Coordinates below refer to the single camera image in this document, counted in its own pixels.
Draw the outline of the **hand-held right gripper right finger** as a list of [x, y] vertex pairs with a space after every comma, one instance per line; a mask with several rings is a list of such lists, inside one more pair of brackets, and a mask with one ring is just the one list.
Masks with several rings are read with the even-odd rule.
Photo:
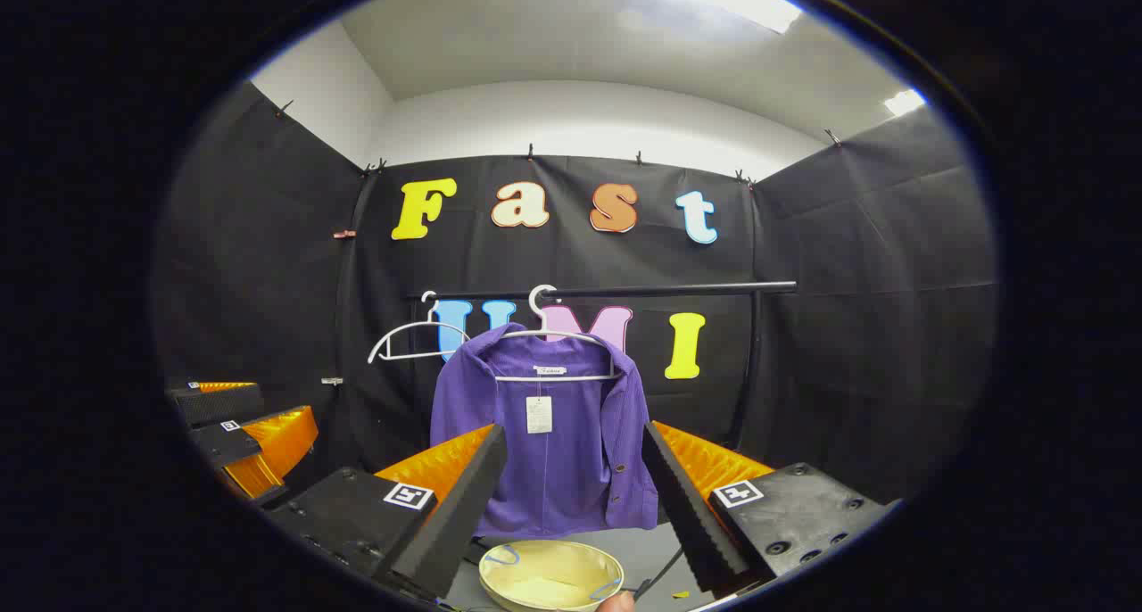
[[702, 591], [731, 595], [831, 558], [900, 502], [880, 504], [809, 464], [771, 468], [661, 422], [641, 457]]

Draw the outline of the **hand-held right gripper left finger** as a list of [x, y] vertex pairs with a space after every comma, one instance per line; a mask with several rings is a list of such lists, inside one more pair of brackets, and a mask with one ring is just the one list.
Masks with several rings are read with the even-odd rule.
[[343, 571], [415, 599], [440, 599], [507, 454], [502, 426], [481, 426], [376, 475], [341, 468], [266, 516]]

